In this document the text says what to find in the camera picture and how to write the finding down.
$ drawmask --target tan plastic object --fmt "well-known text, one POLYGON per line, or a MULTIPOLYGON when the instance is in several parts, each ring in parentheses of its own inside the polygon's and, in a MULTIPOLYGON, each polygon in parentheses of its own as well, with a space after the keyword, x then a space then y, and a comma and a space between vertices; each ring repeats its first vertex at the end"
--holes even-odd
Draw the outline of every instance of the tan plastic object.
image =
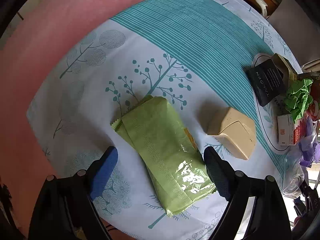
POLYGON ((236 158, 248 160, 256 145, 254 120, 232 107, 218 111, 207 131, 236 158))

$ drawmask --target red surface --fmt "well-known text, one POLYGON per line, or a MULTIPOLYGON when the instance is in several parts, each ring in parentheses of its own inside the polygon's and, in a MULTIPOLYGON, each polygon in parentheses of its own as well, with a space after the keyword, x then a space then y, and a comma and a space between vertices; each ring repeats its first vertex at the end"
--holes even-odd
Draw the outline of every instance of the red surface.
POLYGON ((62 56, 95 27, 143 0, 45 0, 18 26, 0 52, 0 176, 28 235, 47 161, 28 124, 28 105, 62 56))

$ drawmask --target green tissue packet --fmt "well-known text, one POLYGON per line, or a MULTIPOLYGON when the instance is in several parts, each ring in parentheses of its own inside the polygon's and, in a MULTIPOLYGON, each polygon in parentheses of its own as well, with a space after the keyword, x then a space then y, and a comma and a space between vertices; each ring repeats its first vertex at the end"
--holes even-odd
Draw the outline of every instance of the green tissue packet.
POLYGON ((143 102, 111 126, 142 157, 167 215, 176 215, 216 187, 170 103, 162 97, 143 102))
POLYGON ((297 80, 287 90, 284 98, 285 109, 290 112, 294 123, 302 118, 305 110, 313 101, 312 96, 309 95, 312 82, 312 79, 307 78, 297 80))

